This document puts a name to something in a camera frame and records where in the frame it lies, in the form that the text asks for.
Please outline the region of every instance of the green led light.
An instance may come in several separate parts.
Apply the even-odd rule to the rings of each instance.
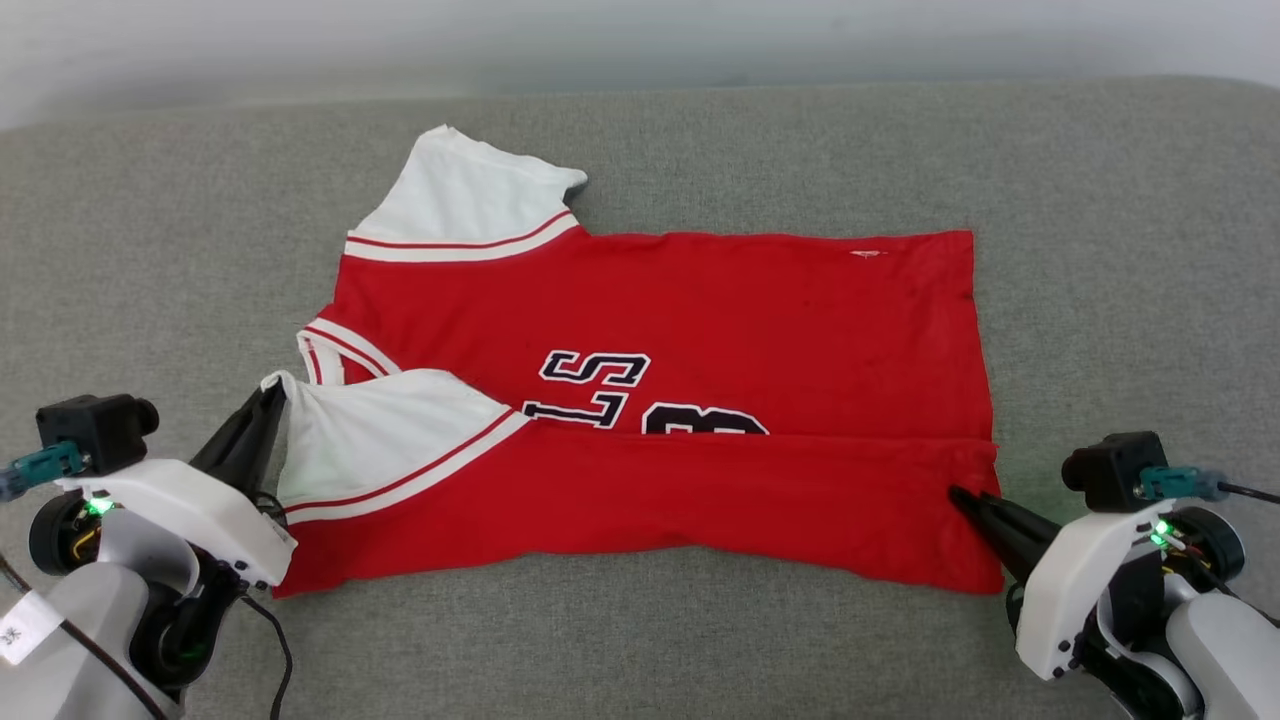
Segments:
[[[92,497],[88,501],[88,511],[93,515],[101,515],[113,507],[115,503],[105,497]]]

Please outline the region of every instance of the red stripe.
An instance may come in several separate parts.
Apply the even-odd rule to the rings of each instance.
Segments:
[[[378,497],[379,495],[383,495],[384,492],[390,492],[390,491],[401,487],[402,484],[412,480],[413,478],[421,475],[422,473],[430,471],[433,468],[438,468],[442,462],[444,462],[448,459],[453,457],[454,455],[462,452],[463,450],[471,447],[477,439],[480,439],[484,436],[486,436],[490,432],[493,432],[494,428],[497,428],[499,424],[502,424],[502,421],[506,420],[507,418],[511,418],[515,413],[516,413],[515,409],[507,409],[507,411],[503,413],[500,418],[498,418],[497,420],[494,420],[493,423],[490,423],[488,428],[485,428],[485,429],[480,430],[479,433],[471,436],[471,439],[463,442],[462,445],[460,445],[460,446],[454,447],[453,450],[448,451],[447,454],[442,455],[438,460],[435,460],[435,461],[433,461],[433,462],[430,462],[428,465],[424,465],[422,468],[419,468],[417,470],[413,470],[408,475],[404,475],[403,478],[396,480],[394,483],[392,483],[389,486],[380,487],[380,488],[378,488],[378,489],[375,489],[372,492],[365,493],[365,495],[362,495],[360,497],[352,497],[352,498],[347,498],[347,500],[321,500],[321,501],[316,501],[316,502],[303,502],[301,505],[294,505],[292,507],[285,507],[284,511],[285,512],[294,512],[294,511],[302,510],[305,507],[334,507],[334,506],[338,506],[338,505],[351,505],[351,503],[355,503],[355,502],[364,502],[364,501],[366,501],[366,500],[369,500],[371,497]]]
[[[342,338],[337,338],[337,337],[326,333],[324,331],[317,331],[317,329],[312,328],[311,325],[307,325],[307,327],[302,328],[302,331],[303,332],[308,332],[308,333],[311,333],[314,336],[317,336],[317,337],[323,337],[323,338],[328,340],[329,342],[332,342],[334,345],[338,345],[338,346],[342,346],[342,347],[349,350],[351,352],[353,352],[355,355],[358,355],[358,356],[364,357],[374,368],[376,368],[379,373],[381,373],[384,375],[390,374],[390,373],[387,372],[387,368],[383,368],[383,365],[378,360],[374,360],[365,351],[360,350],[358,347],[355,347],[353,345],[348,343],[347,341],[344,341]]]
[[[316,384],[317,386],[323,386],[324,384],[324,375],[320,374],[320,359],[316,357],[316,348],[315,348],[314,345],[311,345],[310,340],[306,341],[306,342],[307,342],[307,360],[310,360],[310,363],[311,363],[311,370],[312,370],[311,374],[315,375]]]
[[[553,215],[552,219],[549,219],[545,223],[538,225],[538,229],[535,229],[532,232],[529,232],[529,233],[525,233],[525,234],[522,234],[520,237],[508,237],[507,240],[498,240],[498,241],[494,241],[494,242],[483,242],[483,243],[479,243],[479,245],[474,245],[474,243],[470,243],[470,242],[383,242],[380,240],[366,240],[366,238],[362,238],[362,237],[351,237],[351,236],[348,236],[347,240],[349,242],[358,242],[361,245],[372,245],[374,247],[393,247],[393,249],[398,249],[398,250],[483,250],[485,247],[498,247],[500,245],[508,245],[508,243],[512,243],[512,242],[520,242],[521,240],[529,240],[529,238],[534,237],[535,234],[538,234],[538,233],[543,232],[544,229],[547,229],[556,220],[558,220],[558,219],[561,219],[561,218],[563,218],[564,215],[568,215],[568,214],[570,214],[570,211],[564,210],[563,213],[561,213],[558,215]]]

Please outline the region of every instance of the sleeve stripe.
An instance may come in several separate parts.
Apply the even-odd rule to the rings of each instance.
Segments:
[[[390,507],[457,473],[515,434],[527,421],[529,418],[508,407],[498,419],[462,445],[388,486],[349,498],[302,502],[287,507],[285,518],[291,524],[308,520],[338,520]]]
[[[561,237],[579,227],[577,218],[568,210],[547,220],[539,229],[525,237],[513,237],[485,245],[445,242],[436,245],[371,242],[349,237],[343,251],[352,258],[381,263],[456,263],[495,260],[527,252]]]
[[[346,355],[369,368],[369,372],[375,375],[392,375],[401,372],[399,365],[393,363],[385,352],[378,350],[374,343],[324,318],[316,318],[311,324],[302,328],[302,332],[298,334],[334,348],[340,355]]]
[[[534,228],[530,232],[526,232],[522,236],[508,237],[507,240],[498,240],[498,241],[494,241],[494,242],[477,242],[477,243],[472,243],[472,242],[383,242],[380,240],[367,240],[367,238],[364,238],[364,237],[348,237],[347,241],[348,242],[358,242],[360,245],[372,245],[374,247],[393,247],[393,249],[401,249],[401,250],[481,250],[481,249],[485,249],[485,247],[498,247],[498,246],[502,246],[502,245],[509,245],[512,242],[520,242],[521,240],[529,240],[529,238],[534,237],[535,234],[538,234],[538,233],[543,232],[544,229],[547,229],[547,227],[550,225],[552,223],[554,223],[556,220],[558,220],[558,219],[561,219],[561,218],[563,218],[564,215],[568,215],[568,214],[570,214],[570,210],[566,209],[562,213],[557,213],[556,215],[552,215],[545,223],[538,225],[536,228]]]
[[[316,347],[308,338],[302,338],[302,343],[306,346],[302,359],[307,364],[307,374],[311,375],[311,383],[323,386],[324,373],[320,370],[320,359],[316,357]]]

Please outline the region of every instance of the white wall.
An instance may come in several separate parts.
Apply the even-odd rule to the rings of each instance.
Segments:
[[[1280,0],[0,0],[0,127],[133,108],[1194,73],[1280,86]]]

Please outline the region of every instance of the white stripe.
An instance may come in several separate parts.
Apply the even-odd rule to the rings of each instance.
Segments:
[[[398,502],[403,502],[415,495],[430,488],[435,483],[448,478],[453,473],[457,473],[467,462],[471,462],[476,457],[480,457],[499,442],[511,437],[516,430],[522,428],[529,418],[521,415],[520,413],[512,413],[509,418],[498,423],[495,428],[477,438],[475,442],[468,445],[465,450],[449,457],[444,462],[440,462],[435,468],[431,468],[426,473],[413,478],[412,480],[399,486],[396,489],[384,492],[370,497],[369,500],[362,500],[360,502],[351,502],[347,505],[328,505],[320,507],[303,507],[301,510],[289,512],[285,515],[289,523],[306,523],[308,520],[339,520],[343,518],[355,518],[357,515],[367,515],[369,512],[376,512],[378,510],[385,510]]]
[[[364,352],[370,359],[372,359],[374,361],[376,361],[379,365],[381,365],[383,368],[385,368],[387,373],[383,373],[383,370],[379,370],[378,368],[372,366],[364,357],[361,357],[358,355],[353,355],[351,351],[348,351],[347,348],[342,347],[340,345],[335,345],[335,343],[330,342],[328,338],[324,338],[324,337],[320,337],[320,336],[317,336],[315,333],[307,332],[307,331],[311,331],[311,329],[315,329],[315,331],[319,331],[319,332],[323,332],[323,333],[329,333],[333,337],[335,337],[335,338],[346,342],[347,345],[355,347],[356,350]],[[339,325],[337,323],[332,323],[329,320],[325,320],[324,318],[316,318],[315,320],[311,320],[311,323],[308,323],[307,327],[302,328],[302,332],[300,332],[298,334],[300,336],[305,336],[306,338],[308,338],[311,342],[316,343],[317,346],[323,345],[325,347],[332,348],[334,352],[337,352],[337,354],[339,354],[339,355],[342,355],[344,357],[349,357],[349,359],[355,360],[356,363],[360,363],[365,368],[369,368],[370,373],[372,373],[372,374],[375,374],[378,377],[381,377],[384,374],[392,374],[392,375],[394,375],[396,373],[401,372],[399,365],[397,365],[396,363],[392,363],[392,359],[388,357],[385,354],[383,354],[381,350],[378,350],[378,347],[374,343],[369,342],[364,337],[361,337],[361,336],[358,336],[358,334],[348,331],[347,328],[344,328],[344,327],[342,327],[342,325]]]
[[[326,386],[346,384],[342,355],[330,343],[316,345],[311,337],[298,333],[298,352],[302,354],[302,361],[307,366],[307,382]]]
[[[465,263],[470,260],[494,260],[497,258],[511,258],[512,255],[529,252],[535,247],[547,245],[564,234],[566,231],[576,228],[577,224],[577,218],[564,215],[543,228],[538,234],[493,247],[381,247],[348,240],[344,252],[353,258],[383,263]]]

